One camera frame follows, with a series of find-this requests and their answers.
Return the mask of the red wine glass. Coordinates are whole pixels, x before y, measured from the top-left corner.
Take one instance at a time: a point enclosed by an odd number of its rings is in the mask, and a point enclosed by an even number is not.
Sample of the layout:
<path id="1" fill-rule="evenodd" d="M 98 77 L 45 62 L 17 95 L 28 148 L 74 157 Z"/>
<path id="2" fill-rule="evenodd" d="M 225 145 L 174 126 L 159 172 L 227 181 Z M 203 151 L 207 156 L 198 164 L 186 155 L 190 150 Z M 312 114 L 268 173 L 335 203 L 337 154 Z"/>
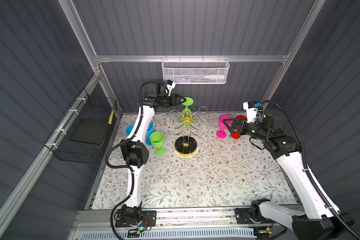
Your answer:
<path id="1" fill-rule="evenodd" d="M 244 115 L 238 115 L 238 116 L 236 116 L 236 119 L 245 119 L 245 120 L 246 120 L 247 117 L 244 116 Z M 234 132 L 234 133 L 231 133 L 231 137 L 232 137 L 233 139 L 237 140 L 237 139 L 240 139 L 240 138 L 241 138 L 241 136 L 239 135 L 240 128 L 241 128 L 240 126 L 237 126 L 235 132 Z"/>

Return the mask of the blue wine glass front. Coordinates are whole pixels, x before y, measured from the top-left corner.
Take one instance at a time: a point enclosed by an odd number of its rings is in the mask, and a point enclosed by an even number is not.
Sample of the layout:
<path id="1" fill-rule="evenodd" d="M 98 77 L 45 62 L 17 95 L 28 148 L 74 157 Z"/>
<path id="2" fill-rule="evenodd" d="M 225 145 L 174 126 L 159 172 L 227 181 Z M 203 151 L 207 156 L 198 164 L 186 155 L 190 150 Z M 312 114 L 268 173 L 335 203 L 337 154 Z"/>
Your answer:
<path id="1" fill-rule="evenodd" d="M 147 129 L 147 133 L 146 133 L 146 144 L 148 146 L 151 146 L 152 143 L 151 143 L 151 140 L 150 140 L 150 135 L 154 132 L 154 126 L 153 126 L 153 123 L 150 123 L 149 124 L 149 127 Z"/>

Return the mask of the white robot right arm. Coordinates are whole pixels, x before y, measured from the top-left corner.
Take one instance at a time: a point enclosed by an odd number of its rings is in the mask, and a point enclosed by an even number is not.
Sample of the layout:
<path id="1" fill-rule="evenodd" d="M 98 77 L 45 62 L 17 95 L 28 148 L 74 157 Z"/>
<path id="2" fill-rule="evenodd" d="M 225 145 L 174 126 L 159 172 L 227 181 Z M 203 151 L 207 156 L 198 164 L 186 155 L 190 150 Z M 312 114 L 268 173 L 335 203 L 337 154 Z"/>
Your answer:
<path id="1" fill-rule="evenodd" d="M 263 142 L 286 179 L 295 191 L 302 210 L 292 210 L 263 198 L 251 202 L 248 217 L 254 223 L 270 220 L 294 232 L 300 240 L 331 240 L 345 231 L 351 233 L 355 221 L 351 214 L 343 213 L 329 198 L 308 166 L 305 150 L 299 141 L 274 129 L 274 117 L 263 114 L 257 123 L 257 109 L 247 112 L 250 119 L 224 119 L 231 133 L 247 135 Z"/>

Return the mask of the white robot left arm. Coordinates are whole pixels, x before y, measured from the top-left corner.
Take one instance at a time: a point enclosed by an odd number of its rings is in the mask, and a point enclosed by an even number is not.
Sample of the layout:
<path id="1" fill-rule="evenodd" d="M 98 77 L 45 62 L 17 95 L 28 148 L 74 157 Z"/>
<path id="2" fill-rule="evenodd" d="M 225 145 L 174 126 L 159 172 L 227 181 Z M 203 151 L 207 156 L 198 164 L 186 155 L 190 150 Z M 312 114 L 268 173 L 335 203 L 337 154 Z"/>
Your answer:
<path id="1" fill-rule="evenodd" d="M 186 101 L 184 97 L 172 93 L 175 86 L 176 83 L 171 80 L 147 82 L 140 86 L 138 117 L 127 139 L 120 142 L 122 156 L 129 169 L 129 192 L 121 204 L 120 219 L 128 224 L 136 225 L 143 217 L 141 182 L 143 167 L 149 160 L 146 134 L 155 112 L 158 108 L 173 108 Z"/>

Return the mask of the green wine glass back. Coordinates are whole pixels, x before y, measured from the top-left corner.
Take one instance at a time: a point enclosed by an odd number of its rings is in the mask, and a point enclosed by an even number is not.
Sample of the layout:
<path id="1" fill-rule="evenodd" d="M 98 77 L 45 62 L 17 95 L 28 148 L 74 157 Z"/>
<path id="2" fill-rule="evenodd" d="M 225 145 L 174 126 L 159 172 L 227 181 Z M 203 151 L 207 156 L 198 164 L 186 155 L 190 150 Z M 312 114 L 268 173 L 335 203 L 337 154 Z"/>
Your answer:
<path id="1" fill-rule="evenodd" d="M 185 126 L 189 126 L 193 123 L 192 122 L 193 113 L 189 108 L 193 103 L 194 103 L 194 100 L 190 97 L 186 97 L 186 102 L 183 103 L 185 108 L 181 112 L 181 123 L 184 124 Z"/>

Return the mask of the pink wine glass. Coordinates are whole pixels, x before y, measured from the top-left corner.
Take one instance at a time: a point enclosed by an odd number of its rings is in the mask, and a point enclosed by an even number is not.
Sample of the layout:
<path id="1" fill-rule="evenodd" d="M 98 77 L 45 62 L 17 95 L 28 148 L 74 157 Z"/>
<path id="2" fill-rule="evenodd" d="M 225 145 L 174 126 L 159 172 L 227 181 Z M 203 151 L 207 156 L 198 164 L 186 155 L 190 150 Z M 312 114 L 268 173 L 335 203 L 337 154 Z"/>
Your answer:
<path id="1" fill-rule="evenodd" d="M 224 124 L 224 120 L 227 120 L 227 119 L 230 119 L 230 118 L 231 117 L 229 115 L 220 115 L 219 116 L 219 128 L 220 128 L 220 130 L 217 131 L 217 133 L 216 133 L 218 138 L 224 139 L 224 138 L 227 137 L 227 133 L 226 133 L 227 127 Z"/>

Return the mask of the green wine glass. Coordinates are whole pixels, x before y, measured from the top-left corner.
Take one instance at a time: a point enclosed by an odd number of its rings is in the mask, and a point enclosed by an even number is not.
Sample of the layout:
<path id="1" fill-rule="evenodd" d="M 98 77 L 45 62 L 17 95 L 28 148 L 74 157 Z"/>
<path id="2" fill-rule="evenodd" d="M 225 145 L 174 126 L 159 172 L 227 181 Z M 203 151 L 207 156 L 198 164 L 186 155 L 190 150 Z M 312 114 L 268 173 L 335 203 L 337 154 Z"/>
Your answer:
<path id="1" fill-rule="evenodd" d="M 155 148 L 155 155 L 158 157 L 164 156 L 166 149 L 164 148 L 164 135 L 160 132 L 154 132 L 150 135 L 150 141 Z"/>
<path id="2" fill-rule="evenodd" d="M 183 103 L 185 108 L 181 112 L 181 123 L 184 124 L 185 126 L 189 126 L 193 123 L 192 122 L 193 113 L 189 108 L 193 103 L 194 103 L 194 100 L 190 97 L 186 97 L 186 102 Z"/>

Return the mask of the blue wine glass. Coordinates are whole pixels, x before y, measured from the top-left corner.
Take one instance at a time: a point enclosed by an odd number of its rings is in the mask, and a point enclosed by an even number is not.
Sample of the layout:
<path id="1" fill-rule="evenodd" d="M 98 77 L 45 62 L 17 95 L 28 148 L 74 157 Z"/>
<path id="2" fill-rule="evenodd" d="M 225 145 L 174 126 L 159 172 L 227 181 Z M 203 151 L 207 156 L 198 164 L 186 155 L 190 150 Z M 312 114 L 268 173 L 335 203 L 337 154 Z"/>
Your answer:
<path id="1" fill-rule="evenodd" d="M 129 135 L 132 132 L 133 129 L 134 129 L 134 125 L 128 126 L 127 129 L 126 129 L 127 135 Z"/>
<path id="2" fill-rule="evenodd" d="M 147 133 L 146 133 L 146 144 L 148 146 L 151 146 L 152 143 L 151 143 L 151 140 L 150 140 L 150 135 L 154 132 L 154 126 L 153 126 L 153 123 L 150 123 L 149 124 L 149 127 L 147 129 Z"/>

